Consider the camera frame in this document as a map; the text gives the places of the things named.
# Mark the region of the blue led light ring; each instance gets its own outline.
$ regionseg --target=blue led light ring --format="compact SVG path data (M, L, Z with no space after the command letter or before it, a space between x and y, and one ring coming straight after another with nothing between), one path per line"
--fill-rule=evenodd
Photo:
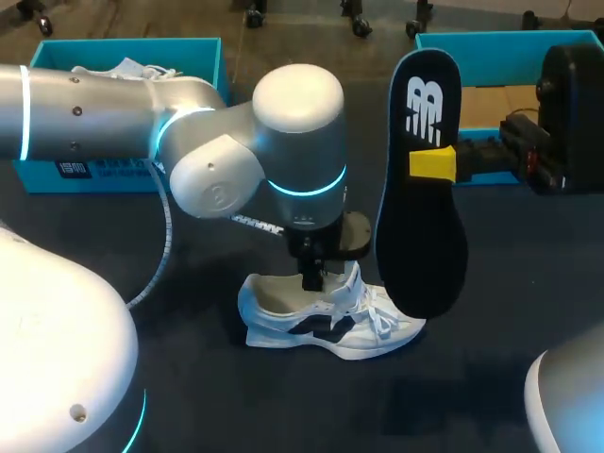
M26 66L20 66L19 69L23 85L23 133L19 159L26 160L29 153L29 129L31 128L31 89L29 87L29 70Z
M316 191L310 191L310 192L296 192L296 191L290 191L288 189L284 189L280 186L278 186L277 184L275 184L273 181L268 181L268 183L273 187L273 189L275 189L278 192L281 193L285 193L286 195L290 195L290 196L315 196L315 195L319 195L321 193L325 193L327 191L330 191L331 189L333 189L334 187L336 187L340 181L342 181L342 179L344 178L344 175L346 174L346 166L344 166L342 172L340 173L340 175L329 185L322 187L321 189L317 189Z
M176 121L181 120L185 116L189 116L194 113L199 113L201 111L214 111L214 109L212 107L197 107L195 109L190 110L179 110L174 115L172 115L172 117L168 121L166 121L166 123L159 129L158 137L156 138L154 159L156 159L159 154L159 144L161 143L161 139L165 135L168 128L173 125Z
M126 448L124 448L124 450L122 450L122 453L127 453L127 451L134 445L134 441L136 440L137 436L139 435L139 431L141 431L141 427L143 426L144 411L146 409L146 406L147 406L147 391L145 390L143 392L143 409L141 410L141 417L139 418L139 423L136 426L136 429L134 429L134 432L132 433L130 442L128 442L128 444L126 445Z

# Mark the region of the teal box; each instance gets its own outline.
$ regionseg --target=teal box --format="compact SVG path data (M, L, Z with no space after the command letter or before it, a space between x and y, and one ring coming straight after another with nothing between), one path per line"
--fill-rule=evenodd
M430 33L415 38L415 47L446 51L460 67L464 87L535 85L545 54L554 45L592 43L604 52L593 31L494 31ZM465 139L499 137L497 128L462 129ZM475 176L470 184L517 184L508 173Z
M124 58L140 64L176 69L185 76L210 82L228 103L227 68L222 42L209 39L143 39L45 41L32 68L71 71L83 66L107 71ZM14 161L15 170L29 193L153 193L152 178L139 159L87 162Z

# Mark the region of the shoe lace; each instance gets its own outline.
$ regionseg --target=shoe lace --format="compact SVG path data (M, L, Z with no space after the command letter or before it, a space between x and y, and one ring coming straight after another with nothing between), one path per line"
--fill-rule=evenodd
M393 330L399 328L400 319L395 311L386 310L376 304L379 299L378 292L373 288L368 288L362 283L362 288L357 297L354 309L355 314L367 312L374 331L380 337L385 337Z
M174 78L182 75L182 73L178 72L176 69L165 69L153 64L145 66L143 73L145 74L145 72L149 74L149 80L163 80L165 78Z

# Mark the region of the black table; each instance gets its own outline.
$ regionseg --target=black table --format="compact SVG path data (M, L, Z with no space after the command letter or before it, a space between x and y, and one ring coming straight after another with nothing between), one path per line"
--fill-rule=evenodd
M387 81L344 86L349 207L375 219ZM27 196L0 168L0 217L132 297L163 247L156 196ZM365 362L318 348L243 346L236 296L252 272L285 275L278 239L175 211L175 252L134 312L149 452L536 452L524 378L547 348L604 319L604 198L458 188L470 263L459 303L413 344ZM277 220L266 191L246 212ZM378 283L373 257L361 264Z

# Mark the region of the sneaker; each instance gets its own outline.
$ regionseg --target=sneaker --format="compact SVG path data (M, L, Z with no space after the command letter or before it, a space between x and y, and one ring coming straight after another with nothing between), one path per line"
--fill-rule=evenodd
M109 71L91 71L83 66L76 66L72 69L72 72L76 74L89 74L91 76L119 78L122 80L165 80L178 77L182 74L175 69L165 69L152 64L143 66L133 59L124 59Z
M287 348L322 346L341 359L381 356L411 341L425 320L401 313L384 288L367 285L355 261L342 275L327 274L322 293L302 289L302 276L251 275L239 291L246 344Z

